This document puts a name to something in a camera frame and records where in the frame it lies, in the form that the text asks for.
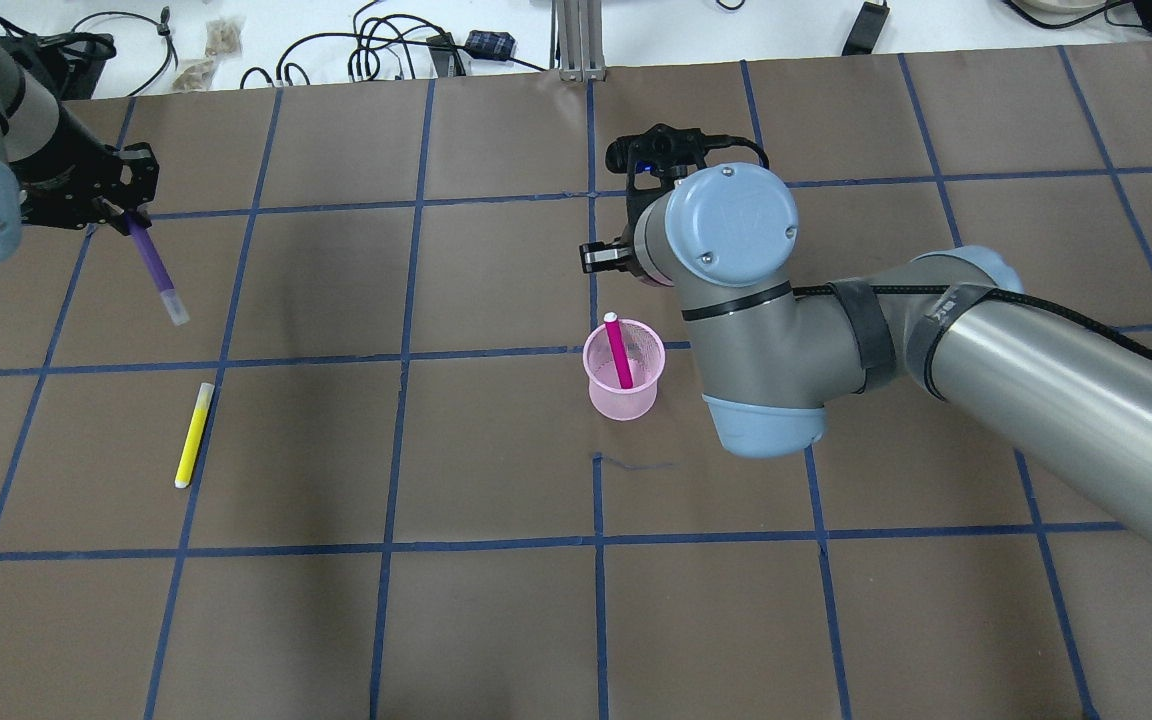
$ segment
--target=robotic arm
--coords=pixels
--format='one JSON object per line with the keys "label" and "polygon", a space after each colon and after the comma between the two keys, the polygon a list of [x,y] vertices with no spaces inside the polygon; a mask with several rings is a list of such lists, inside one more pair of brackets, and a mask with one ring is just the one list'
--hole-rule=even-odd
{"label": "robotic arm", "polygon": [[[1020,295],[1018,274],[984,247],[795,288],[790,192],[761,152],[763,167],[705,168],[707,137],[658,126],[613,143],[630,223],[581,247],[581,264],[675,288],[727,450],[803,450],[826,432],[827,401],[910,373],[1152,541],[1152,353]],[[641,190],[637,173],[662,182]]]}
{"label": "robotic arm", "polygon": [[17,249],[22,220],[147,227],[141,206],[154,199],[157,169],[147,143],[104,145],[0,47],[0,260]]}

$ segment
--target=mesh cup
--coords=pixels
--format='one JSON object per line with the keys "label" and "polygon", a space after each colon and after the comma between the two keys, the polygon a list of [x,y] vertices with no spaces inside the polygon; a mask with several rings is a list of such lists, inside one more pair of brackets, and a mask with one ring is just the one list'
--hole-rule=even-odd
{"label": "mesh cup", "polygon": [[655,402],[657,381],[664,371],[664,342],[652,328],[626,318],[621,318],[621,338],[626,339],[626,355],[634,378],[630,389],[621,389],[616,378],[616,363],[612,359],[605,325],[598,325],[585,338],[581,359],[589,376],[589,400],[594,409],[613,420],[634,420]]}

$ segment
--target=white floor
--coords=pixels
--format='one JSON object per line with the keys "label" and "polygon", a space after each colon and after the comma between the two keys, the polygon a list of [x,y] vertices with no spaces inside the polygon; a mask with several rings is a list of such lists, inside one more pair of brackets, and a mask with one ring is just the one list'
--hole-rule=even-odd
{"label": "white floor", "polygon": [[[273,71],[274,62],[297,38],[314,32],[349,32],[349,18],[362,0],[185,0],[172,5],[172,28],[182,60],[202,56],[205,24],[211,18],[243,20],[243,54],[220,63],[212,90],[238,86],[251,65]],[[888,0],[890,16],[878,53],[937,50],[1084,45],[1098,41],[1149,40],[1142,29],[1111,26],[1092,18],[1064,31],[1025,24],[1000,0]],[[0,13],[40,35],[68,31],[83,15],[132,10],[157,17],[161,1],[151,0],[0,0]],[[861,0],[746,0],[737,12],[719,9],[714,0],[604,0],[604,53],[607,65],[717,63],[723,60],[810,58],[840,54]],[[548,67],[550,0],[382,0],[367,14],[410,13],[447,28],[463,41],[471,29],[507,31],[517,38],[516,55]],[[1044,15],[1061,20],[1061,15]],[[1119,22],[1137,22],[1130,8],[1116,9]],[[407,28],[408,24],[399,24]],[[103,18],[83,29],[115,37],[118,58],[101,76],[96,97],[127,94],[161,63],[164,44],[149,23]],[[308,41],[290,60],[306,68],[314,83],[347,82],[349,38]],[[417,74],[429,77],[429,52],[412,48]],[[397,70],[384,54],[385,76]],[[500,63],[475,61],[471,74],[525,73]],[[174,71],[145,94],[170,90]]]}

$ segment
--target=marker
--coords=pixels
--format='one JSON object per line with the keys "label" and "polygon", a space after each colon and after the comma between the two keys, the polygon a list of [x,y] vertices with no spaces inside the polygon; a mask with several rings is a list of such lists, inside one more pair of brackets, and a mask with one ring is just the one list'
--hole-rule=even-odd
{"label": "marker", "polygon": [[214,384],[203,382],[198,386],[198,400],[194,404],[194,416],[189,419],[189,433],[184,435],[184,449],[180,452],[177,467],[177,487],[189,487],[194,477],[194,464],[198,460],[198,445],[202,442],[202,429],[207,424],[207,410],[211,408],[211,393]]}
{"label": "marker", "polygon": [[168,309],[172,324],[179,326],[189,323],[184,302],[180,302],[180,296],[172,283],[172,275],[162,264],[162,258],[159,258],[154,241],[150,240],[150,232],[146,232],[145,225],[142,225],[134,213],[123,213],[123,222],[132,234],[132,242],[136,243],[136,251],[141,252],[141,259],[145,262],[145,268],[150,270],[150,276],[154,279],[154,287],[159,288],[159,297],[162,300],[162,305]]}
{"label": "marker", "polygon": [[616,313],[602,316],[602,325],[607,328],[607,344],[612,347],[612,361],[616,363],[616,379],[621,389],[634,387],[634,374],[630,373],[630,356],[626,355],[626,339],[621,336],[621,320]]}

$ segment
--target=yellow marker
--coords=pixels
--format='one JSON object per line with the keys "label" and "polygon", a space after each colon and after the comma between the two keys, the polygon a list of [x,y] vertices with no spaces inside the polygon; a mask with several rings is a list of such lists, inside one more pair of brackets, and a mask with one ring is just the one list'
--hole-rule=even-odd
{"label": "yellow marker", "polygon": [[180,452],[177,468],[177,487],[189,487],[194,477],[194,462],[198,458],[198,444],[202,442],[202,429],[207,424],[207,409],[211,408],[211,392],[217,387],[211,382],[198,386],[198,400],[194,404],[194,417],[189,419],[189,434],[184,438],[184,449]]}

